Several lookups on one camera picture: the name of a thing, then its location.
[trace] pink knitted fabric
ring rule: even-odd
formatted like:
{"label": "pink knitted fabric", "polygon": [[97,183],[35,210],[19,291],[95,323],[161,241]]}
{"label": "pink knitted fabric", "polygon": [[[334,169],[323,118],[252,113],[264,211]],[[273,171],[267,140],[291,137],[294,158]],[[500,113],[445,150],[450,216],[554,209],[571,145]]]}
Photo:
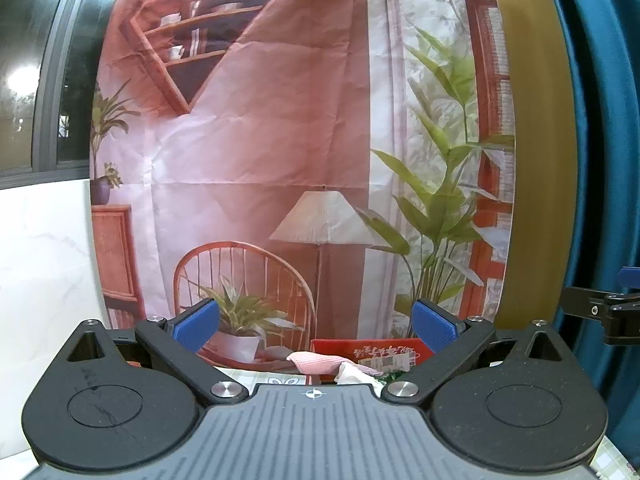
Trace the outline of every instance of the pink knitted fabric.
{"label": "pink knitted fabric", "polygon": [[287,361],[293,362],[300,373],[305,375],[335,375],[340,369],[341,363],[351,363],[368,375],[380,375],[379,371],[367,366],[359,365],[337,355],[322,355],[313,352],[292,352]]}

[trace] teal curtain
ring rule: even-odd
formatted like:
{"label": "teal curtain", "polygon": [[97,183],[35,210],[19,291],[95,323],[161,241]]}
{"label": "teal curtain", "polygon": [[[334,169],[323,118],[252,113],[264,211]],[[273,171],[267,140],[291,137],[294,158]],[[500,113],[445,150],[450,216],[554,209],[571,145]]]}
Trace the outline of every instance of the teal curtain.
{"label": "teal curtain", "polygon": [[[640,0],[556,0],[574,83],[578,197],[566,284],[625,292],[640,266]],[[599,324],[556,327],[609,407],[607,434],[640,466],[640,348],[606,346]]]}

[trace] silver bolt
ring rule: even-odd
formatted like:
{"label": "silver bolt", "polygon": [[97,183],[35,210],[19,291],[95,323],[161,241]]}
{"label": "silver bolt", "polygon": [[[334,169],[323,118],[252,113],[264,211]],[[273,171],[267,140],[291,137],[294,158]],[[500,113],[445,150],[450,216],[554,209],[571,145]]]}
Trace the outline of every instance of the silver bolt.
{"label": "silver bolt", "polygon": [[418,393],[418,385],[408,381],[396,381],[386,390],[394,397],[413,397]]}
{"label": "silver bolt", "polygon": [[242,393],[242,384],[234,381],[220,381],[211,387],[211,393],[218,397],[237,397]]}

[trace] wall tapestry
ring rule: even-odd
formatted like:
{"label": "wall tapestry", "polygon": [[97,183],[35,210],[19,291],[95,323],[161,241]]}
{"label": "wall tapestry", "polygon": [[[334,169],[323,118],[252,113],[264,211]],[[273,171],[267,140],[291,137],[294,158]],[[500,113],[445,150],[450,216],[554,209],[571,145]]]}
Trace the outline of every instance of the wall tapestry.
{"label": "wall tapestry", "polygon": [[404,338],[417,298],[493,319],[514,139],[496,0],[116,0],[91,132],[110,321],[216,298],[204,350],[251,368]]}

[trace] white marble wall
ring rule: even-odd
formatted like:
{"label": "white marble wall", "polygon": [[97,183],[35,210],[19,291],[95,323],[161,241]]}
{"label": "white marble wall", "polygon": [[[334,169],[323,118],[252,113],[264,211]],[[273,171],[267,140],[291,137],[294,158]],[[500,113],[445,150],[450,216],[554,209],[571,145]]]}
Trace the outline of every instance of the white marble wall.
{"label": "white marble wall", "polygon": [[0,190],[0,459],[28,449],[22,406],[87,318],[106,320],[88,181]]}

